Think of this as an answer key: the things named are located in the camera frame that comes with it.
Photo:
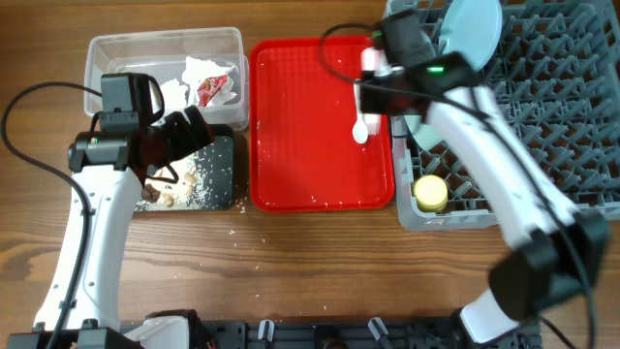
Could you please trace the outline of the white napkin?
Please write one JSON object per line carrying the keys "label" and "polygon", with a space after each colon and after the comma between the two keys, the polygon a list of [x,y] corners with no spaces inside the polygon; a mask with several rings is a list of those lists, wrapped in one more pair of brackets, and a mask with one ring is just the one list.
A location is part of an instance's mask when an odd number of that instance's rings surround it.
{"label": "white napkin", "polygon": [[186,68],[181,78],[182,81],[189,86],[187,99],[188,105],[194,105],[198,107],[198,87],[206,78],[220,77],[223,75],[226,75],[228,77],[228,82],[210,100],[210,102],[207,104],[207,107],[223,106],[227,102],[231,102],[237,96],[237,93],[233,92],[233,70],[234,66],[222,66],[218,65],[212,60],[201,60],[198,58],[187,56]]}
{"label": "white napkin", "polygon": [[189,88],[178,79],[171,79],[160,85],[165,111],[182,111],[187,107]]}

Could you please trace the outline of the red snack wrapper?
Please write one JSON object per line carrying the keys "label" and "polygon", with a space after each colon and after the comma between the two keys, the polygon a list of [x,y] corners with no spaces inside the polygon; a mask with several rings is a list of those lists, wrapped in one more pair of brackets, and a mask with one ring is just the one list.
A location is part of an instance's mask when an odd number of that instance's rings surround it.
{"label": "red snack wrapper", "polygon": [[206,107],[210,100],[221,90],[228,82],[226,75],[220,77],[206,78],[198,87],[199,107]]}

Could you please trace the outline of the green bowl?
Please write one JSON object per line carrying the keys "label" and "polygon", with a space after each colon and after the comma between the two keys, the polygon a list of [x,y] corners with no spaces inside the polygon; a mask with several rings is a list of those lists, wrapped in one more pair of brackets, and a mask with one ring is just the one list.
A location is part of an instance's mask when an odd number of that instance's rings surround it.
{"label": "green bowl", "polygon": [[404,115],[404,120],[408,132],[421,149],[429,151],[443,140],[432,126],[422,122],[420,115]]}

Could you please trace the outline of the white plastic spoon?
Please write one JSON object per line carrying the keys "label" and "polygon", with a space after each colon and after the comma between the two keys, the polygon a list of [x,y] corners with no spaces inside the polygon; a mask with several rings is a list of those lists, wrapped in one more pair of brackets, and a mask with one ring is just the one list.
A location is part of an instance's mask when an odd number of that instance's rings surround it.
{"label": "white plastic spoon", "polygon": [[358,144],[365,144],[369,137],[369,131],[363,118],[363,112],[360,109],[359,85],[354,83],[353,90],[356,109],[356,122],[353,126],[353,137]]}

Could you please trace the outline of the light blue plate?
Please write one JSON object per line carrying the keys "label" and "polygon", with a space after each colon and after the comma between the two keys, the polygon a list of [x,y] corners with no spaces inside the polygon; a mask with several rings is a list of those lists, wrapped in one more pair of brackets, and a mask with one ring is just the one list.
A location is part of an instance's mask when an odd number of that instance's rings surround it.
{"label": "light blue plate", "polygon": [[481,70],[498,47],[502,24],[498,0],[452,1],[440,29],[443,54],[459,52],[474,70]]}

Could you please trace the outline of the yellow cup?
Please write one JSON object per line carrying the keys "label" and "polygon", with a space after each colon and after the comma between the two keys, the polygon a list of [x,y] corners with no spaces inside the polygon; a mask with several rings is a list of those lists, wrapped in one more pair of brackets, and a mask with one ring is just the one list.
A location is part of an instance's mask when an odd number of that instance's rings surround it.
{"label": "yellow cup", "polygon": [[442,211],[449,198],[446,183],[434,174],[420,177],[414,182],[413,196],[417,200],[418,208],[424,212]]}

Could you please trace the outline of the white plastic fork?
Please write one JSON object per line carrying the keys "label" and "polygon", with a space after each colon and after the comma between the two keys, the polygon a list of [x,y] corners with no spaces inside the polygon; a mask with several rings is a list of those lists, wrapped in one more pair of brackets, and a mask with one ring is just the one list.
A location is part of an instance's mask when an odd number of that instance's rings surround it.
{"label": "white plastic fork", "polygon": [[[366,48],[361,53],[361,68],[363,71],[374,71],[379,64],[379,53],[374,48]],[[365,122],[368,133],[370,135],[377,135],[381,126],[381,117],[378,114],[364,113],[362,115]]]}

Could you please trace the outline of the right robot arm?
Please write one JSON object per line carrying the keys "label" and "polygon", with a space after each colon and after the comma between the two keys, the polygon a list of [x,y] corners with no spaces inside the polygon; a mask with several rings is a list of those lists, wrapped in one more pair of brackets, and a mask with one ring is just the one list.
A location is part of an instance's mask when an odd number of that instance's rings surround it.
{"label": "right robot arm", "polygon": [[371,30],[382,62],[362,72],[362,109],[420,111],[481,190],[511,250],[487,289],[456,313],[453,344],[482,348],[573,297],[592,301],[610,235],[605,218],[580,211],[549,180],[466,58],[433,53],[415,11]]}

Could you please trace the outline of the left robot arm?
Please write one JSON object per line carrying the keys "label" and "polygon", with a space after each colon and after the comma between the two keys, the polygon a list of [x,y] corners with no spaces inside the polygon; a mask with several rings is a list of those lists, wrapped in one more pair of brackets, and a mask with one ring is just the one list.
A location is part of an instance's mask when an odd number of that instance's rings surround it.
{"label": "left robot arm", "polygon": [[130,221],[154,171],[211,144],[214,135],[197,108],[153,110],[160,89],[151,76],[107,74],[103,108],[68,150],[67,174],[7,148],[72,187],[58,264],[28,333],[12,333],[11,348],[207,348],[207,329],[193,310],[156,312],[122,333],[119,280]]}

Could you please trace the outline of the clear plastic waste bin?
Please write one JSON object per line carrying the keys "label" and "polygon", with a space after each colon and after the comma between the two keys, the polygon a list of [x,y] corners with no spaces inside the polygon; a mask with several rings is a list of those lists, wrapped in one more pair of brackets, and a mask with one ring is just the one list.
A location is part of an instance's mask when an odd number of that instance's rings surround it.
{"label": "clear plastic waste bin", "polygon": [[212,60],[222,66],[234,66],[232,91],[237,96],[223,106],[200,108],[200,112],[209,123],[227,124],[235,131],[243,130],[249,121],[249,68],[241,33],[234,27],[96,37],[89,45],[84,84],[99,90],[101,77],[116,73],[147,74],[154,77],[159,85],[171,79],[185,84],[181,77],[187,56]]}

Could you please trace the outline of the grey dishwasher rack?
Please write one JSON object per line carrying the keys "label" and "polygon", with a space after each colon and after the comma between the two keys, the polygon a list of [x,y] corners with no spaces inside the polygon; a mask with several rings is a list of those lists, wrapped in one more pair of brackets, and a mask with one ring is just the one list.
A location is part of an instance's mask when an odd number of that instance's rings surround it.
{"label": "grey dishwasher rack", "polygon": [[[619,216],[619,5],[505,1],[499,44],[482,68],[513,132],[581,209]],[[404,116],[391,121],[396,202],[409,231],[481,229],[496,219],[462,163],[439,143],[421,149]],[[436,175],[449,198],[424,212],[413,185]]]}

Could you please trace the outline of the red serving tray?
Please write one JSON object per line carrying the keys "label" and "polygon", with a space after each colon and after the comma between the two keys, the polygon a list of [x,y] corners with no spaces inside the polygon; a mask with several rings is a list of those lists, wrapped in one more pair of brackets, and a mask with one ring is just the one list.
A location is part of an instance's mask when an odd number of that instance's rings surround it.
{"label": "red serving tray", "polygon": [[353,86],[327,72],[315,38],[265,40],[250,63],[250,195],[268,212],[375,209],[395,190],[388,118],[353,137]]}

